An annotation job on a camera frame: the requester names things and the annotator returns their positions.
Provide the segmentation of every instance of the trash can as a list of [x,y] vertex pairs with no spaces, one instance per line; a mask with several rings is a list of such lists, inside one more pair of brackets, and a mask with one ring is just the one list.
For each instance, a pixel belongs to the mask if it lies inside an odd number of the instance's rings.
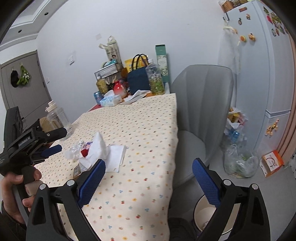
[[[234,205],[222,235],[232,230],[234,222],[237,218],[237,214],[239,212],[239,207],[240,207],[239,203]],[[215,211],[216,211],[216,207],[214,205],[209,204],[206,196],[203,195],[200,198],[200,200],[197,202],[193,212],[193,220],[194,220],[195,226],[198,228],[199,231],[202,232],[205,229],[205,226],[210,221]]]

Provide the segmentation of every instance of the human hand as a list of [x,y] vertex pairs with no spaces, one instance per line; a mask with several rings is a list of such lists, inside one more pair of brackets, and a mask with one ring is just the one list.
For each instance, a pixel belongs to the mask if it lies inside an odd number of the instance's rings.
[[[34,178],[35,180],[40,180],[42,174],[39,170],[35,170]],[[12,191],[12,185],[21,184],[24,181],[23,175],[16,175],[12,172],[6,174],[6,176],[1,181],[2,187],[2,198],[3,198],[3,206],[6,213],[11,216],[14,220],[19,223],[25,224],[25,221],[17,207],[17,203],[15,201],[15,197]],[[33,205],[35,196],[31,196],[29,198],[23,199],[22,203],[25,207],[28,208],[29,212],[31,211],[31,207]]]

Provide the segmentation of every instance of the green box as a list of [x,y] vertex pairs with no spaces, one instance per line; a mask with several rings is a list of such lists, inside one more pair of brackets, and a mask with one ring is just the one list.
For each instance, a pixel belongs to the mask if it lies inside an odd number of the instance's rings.
[[168,73],[168,61],[165,45],[156,45],[155,46],[156,56],[157,56],[157,64],[160,67],[161,76],[163,78],[164,83],[168,83],[170,81],[170,76]]

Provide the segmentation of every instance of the green cloth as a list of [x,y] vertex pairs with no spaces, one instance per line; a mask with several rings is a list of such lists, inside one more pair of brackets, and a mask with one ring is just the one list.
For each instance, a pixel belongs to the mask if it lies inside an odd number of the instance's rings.
[[17,82],[17,85],[26,85],[29,82],[31,75],[28,73],[23,65],[21,65],[20,70],[22,74],[19,81]]

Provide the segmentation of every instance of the refrigerator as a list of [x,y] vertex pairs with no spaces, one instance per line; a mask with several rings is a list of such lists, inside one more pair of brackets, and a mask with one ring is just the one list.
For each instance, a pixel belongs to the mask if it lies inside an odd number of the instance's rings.
[[[248,119],[247,148],[262,156],[277,149],[289,119],[295,83],[291,41],[283,23],[274,24],[273,11],[260,1],[242,4],[227,15],[229,26],[246,38],[240,43],[236,107]],[[270,126],[275,127],[272,133]]]

